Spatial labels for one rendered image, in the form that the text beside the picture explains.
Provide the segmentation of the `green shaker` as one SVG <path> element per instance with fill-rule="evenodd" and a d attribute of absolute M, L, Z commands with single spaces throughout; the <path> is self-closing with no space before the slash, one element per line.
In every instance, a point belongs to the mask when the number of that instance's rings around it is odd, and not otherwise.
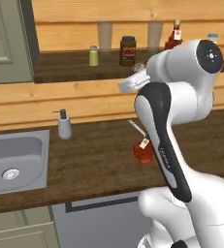
<path fill-rule="evenodd" d="M 98 66 L 98 48 L 96 46 L 91 46 L 89 49 L 89 65 Z"/>

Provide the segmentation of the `dark jar with red label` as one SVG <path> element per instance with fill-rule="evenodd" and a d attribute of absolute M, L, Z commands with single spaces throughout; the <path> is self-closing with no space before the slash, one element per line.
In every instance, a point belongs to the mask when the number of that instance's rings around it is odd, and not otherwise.
<path fill-rule="evenodd" d="M 136 39 L 133 36 L 123 36 L 120 41 L 119 64 L 124 67 L 135 65 Z"/>

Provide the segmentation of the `grey dishwasher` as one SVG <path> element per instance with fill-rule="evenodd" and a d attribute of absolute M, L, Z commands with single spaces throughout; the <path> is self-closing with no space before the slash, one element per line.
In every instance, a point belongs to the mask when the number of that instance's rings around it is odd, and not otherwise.
<path fill-rule="evenodd" d="M 52 207 L 60 248 L 137 248 L 150 227 L 138 205 L 139 192 Z"/>

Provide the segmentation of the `white soap dispenser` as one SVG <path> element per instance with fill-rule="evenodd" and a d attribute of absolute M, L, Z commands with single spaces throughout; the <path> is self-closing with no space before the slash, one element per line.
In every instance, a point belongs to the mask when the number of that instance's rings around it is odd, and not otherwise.
<path fill-rule="evenodd" d="M 68 140 L 73 134 L 70 118 L 64 108 L 59 110 L 58 113 L 58 136 L 62 140 Z"/>

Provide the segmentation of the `grey-green cabinet door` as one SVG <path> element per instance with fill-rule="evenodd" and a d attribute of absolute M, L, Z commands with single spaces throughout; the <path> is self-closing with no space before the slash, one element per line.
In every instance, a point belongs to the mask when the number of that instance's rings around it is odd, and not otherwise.
<path fill-rule="evenodd" d="M 0 232 L 0 248 L 60 248 L 53 222 Z"/>
<path fill-rule="evenodd" d="M 0 83 L 33 81 L 39 54 L 32 0 L 0 0 Z"/>

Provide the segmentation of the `dark wooden cabinet shelf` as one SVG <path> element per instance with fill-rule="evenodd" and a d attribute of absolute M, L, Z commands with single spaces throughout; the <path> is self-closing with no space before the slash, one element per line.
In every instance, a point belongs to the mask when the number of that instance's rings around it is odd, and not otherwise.
<path fill-rule="evenodd" d="M 34 74 L 36 83 L 127 78 L 135 67 L 119 65 L 118 50 L 99 51 L 98 65 L 89 65 L 88 51 L 42 53 Z"/>

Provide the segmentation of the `grey-green drawer front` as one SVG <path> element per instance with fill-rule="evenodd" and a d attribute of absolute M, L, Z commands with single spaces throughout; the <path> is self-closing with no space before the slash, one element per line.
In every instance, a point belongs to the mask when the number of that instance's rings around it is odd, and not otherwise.
<path fill-rule="evenodd" d="M 0 213 L 0 231 L 43 224 L 53 220 L 50 206 Z"/>

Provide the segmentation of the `grey-green lower cabinet door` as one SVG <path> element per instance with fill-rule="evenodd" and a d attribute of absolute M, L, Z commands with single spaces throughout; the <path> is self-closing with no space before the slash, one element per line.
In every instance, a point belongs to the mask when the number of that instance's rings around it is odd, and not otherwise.
<path fill-rule="evenodd" d="M 60 248 L 53 222 L 0 232 L 0 248 Z"/>

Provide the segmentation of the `red condiment bottle with tag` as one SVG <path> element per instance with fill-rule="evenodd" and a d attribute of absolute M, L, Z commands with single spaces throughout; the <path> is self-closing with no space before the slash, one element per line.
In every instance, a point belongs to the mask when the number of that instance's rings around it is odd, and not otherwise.
<path fill-rule="evenodd" d="M 134 145 L 134 156 L 143 164 L 151 163 L 154 157 L 154 151 L 148 134 L 143 129 L 141 129 L 132 119 L 129 119 L 128 122 L 144 136 L 143 140 L 139 144 Z"/>
<path fill-rule="evenodd" d="M 165 43 L 164 49 L 172 49 L 182 43 L 180 24 L 181 24 L 180 19 L 174 20 L 173 32 L 169 37 L 169 40 Z"/>

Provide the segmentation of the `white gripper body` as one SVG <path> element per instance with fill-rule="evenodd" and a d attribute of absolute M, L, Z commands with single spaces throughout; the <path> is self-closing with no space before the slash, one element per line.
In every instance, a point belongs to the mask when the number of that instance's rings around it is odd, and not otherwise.
<path fill-rule="evenodd" d="M 141 89 L 147 83 L 150 82 L 150 76 L 146 73 L 146 69 L 143 69 L 125 79 L 119 83 L 119 90 L 122 93 L 134 92 Z"/>

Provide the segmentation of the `grey steel sink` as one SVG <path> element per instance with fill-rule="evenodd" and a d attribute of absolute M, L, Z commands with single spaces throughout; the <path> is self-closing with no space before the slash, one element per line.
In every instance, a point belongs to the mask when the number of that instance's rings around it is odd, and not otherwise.
<path fill-rule="evenodd" d="M 0 135 L 0 195 L 47 187 L 49 130 Z"/>

